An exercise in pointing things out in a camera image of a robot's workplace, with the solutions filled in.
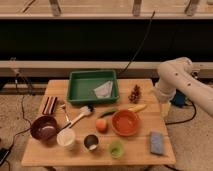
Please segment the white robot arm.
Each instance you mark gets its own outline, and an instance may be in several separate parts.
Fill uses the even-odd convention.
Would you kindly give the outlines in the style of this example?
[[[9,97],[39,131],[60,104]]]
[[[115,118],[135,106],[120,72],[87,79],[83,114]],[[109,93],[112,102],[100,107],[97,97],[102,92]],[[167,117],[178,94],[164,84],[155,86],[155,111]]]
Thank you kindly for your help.
[[[187,57],[160,63],[153,92],[160,103],[166,103],[179,90],[213,118],[213,88],[194,79],[192,71],[193,63]]]

